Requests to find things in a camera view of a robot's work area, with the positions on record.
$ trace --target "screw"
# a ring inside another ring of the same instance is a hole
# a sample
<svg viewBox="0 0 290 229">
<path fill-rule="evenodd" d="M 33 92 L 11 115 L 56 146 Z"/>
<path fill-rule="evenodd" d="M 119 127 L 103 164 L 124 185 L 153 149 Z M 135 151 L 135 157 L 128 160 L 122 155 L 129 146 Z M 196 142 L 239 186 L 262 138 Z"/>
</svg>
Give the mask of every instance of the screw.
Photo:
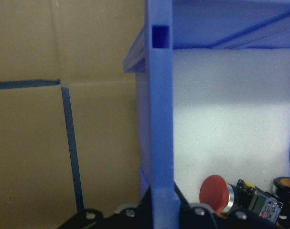
<svg viewBox="0 0 290 229">
<path fill-rule="evenodd" d="M 129 218 L 135 217 L 135 211 L 132 210 L 132 209 L 127 209 L 126 210 L 126 216 L 129 217 Z"/>
<path fill-rule="evenodd" d="M 195 208 L 194 212 L 198 216 L 204 216 L 205 215 L 205 211 L 202 208 Z"/>
<path fill-rule="evenodd" d="M 239 219 L 247 219 L 247 215 L 244 212 L 242 212 L 242 211 L 235 212 L 235 215 Z"/>
<path fill-rule="evenodd" d="M 95 218 L 96 218 L 96 214 L 95 213 L 90 213 L 90 212 L 86 213 L 86 219 L 93 220 Z"/>
</svg>

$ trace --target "white foam block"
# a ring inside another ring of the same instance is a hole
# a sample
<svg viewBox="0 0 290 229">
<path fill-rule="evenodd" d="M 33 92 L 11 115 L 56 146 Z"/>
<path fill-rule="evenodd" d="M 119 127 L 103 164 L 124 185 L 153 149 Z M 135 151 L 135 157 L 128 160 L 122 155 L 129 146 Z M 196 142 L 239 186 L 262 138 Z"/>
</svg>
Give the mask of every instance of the white foam block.
<svg viewBox="0 0 290 229">
<path fill-rule="evenodd" d="M 290 49 L 176 50 L 175 181 L 189 202 L 211 174 L 270 190 L 289 176 Z"/>
</svg>

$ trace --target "electrical component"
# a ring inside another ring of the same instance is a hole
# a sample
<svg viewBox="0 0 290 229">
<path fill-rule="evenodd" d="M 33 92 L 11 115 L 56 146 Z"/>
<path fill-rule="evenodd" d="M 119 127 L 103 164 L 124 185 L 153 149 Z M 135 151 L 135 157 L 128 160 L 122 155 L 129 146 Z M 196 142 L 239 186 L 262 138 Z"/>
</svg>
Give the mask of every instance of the electrical component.
<svg viewBox="0 0 290 229">
<path fill-rule="evenodd" d="M 275 196 L 258 187 L 238 180 L 227 184 L 219 175 L 211 175 L 200 188 L 200 202 L 208 204 L 217 214 L 228 214 L 237 208 L 248 209 L 258 216 L 276 223 L 283 204 Z"/>
</svg>

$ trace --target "red button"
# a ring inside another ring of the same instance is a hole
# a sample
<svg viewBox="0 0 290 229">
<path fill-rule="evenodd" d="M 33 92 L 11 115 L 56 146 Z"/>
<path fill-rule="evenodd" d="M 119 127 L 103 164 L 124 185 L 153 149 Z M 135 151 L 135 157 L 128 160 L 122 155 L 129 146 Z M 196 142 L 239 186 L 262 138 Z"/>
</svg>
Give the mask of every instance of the red button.
<svg viewBox="0 0 290 229">
<path fill-rule="evenodd" d="M 211 175 L 200 188 L 200 203 L 208 204 L 219 214 L 228 204 L 229 190 L 226 181 L 219 175 Z"/>
</svg>

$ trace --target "blue tape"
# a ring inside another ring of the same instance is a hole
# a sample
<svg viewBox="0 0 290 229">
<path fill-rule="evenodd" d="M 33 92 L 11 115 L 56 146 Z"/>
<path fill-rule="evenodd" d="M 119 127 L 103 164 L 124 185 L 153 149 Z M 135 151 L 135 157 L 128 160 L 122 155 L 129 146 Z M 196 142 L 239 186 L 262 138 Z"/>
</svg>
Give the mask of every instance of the blue tape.
<svg viewBox="0 0 290 229">
<path fill-rule="evenodd" d="M 27 80 L 27 81 L 0 82 L 0 90 L 14 89 L 14 88 L 27 88 L 27 87 L 55 86 L 59 84 L 60 84 L 60 80 L 56 80 L 56 81 Z"/>
<path fill-rule="evenodd" d="M 46 80 L 27 80 L 27 81 L 11 81 L 11 82 L 0 82 L 0 90 L 4 89 L 15 89 L 15 88 L 28 88 L 28 87 L 45 87 L 59 85 L 60 80 L 46 81 Z M 70 160 L 73 173 L 74 189 L 75 189 L 75 200 L 78 211 L 84 210 L 81 180 L 78 165 L 77 148 L 75 141 L 75 131 L 73 123 L 72 108 L 70 103 L 69 90 L 66 87 L 61 87 L 62 99 L 68 139 L 68 147 L 70 153 Z"/>
<path fill-rule="evenodd" d="M 75 141 L 75 131 L 74 131 L 74 122 L 73 122 L 73 114 L 70 103 L 69 90 L 67 87 L 61 87 L 62 97 L 63 97 L 63 107 L 65 114 L 65 123 L 66 123 L 66 131 L 67 131 L 67 139 L 68 139 L 68 147 L 70 153 L 70 161 L 73 172 L 73 181 L 75 188 L 75 199 L 77 210 L 84 210 L 83 205 L 83 196 L 82 196 L 82 188 L 81 188 L 81 180 L 79 173 L 79 164 L 78 164 L 78 155 Z"/>
</svg>

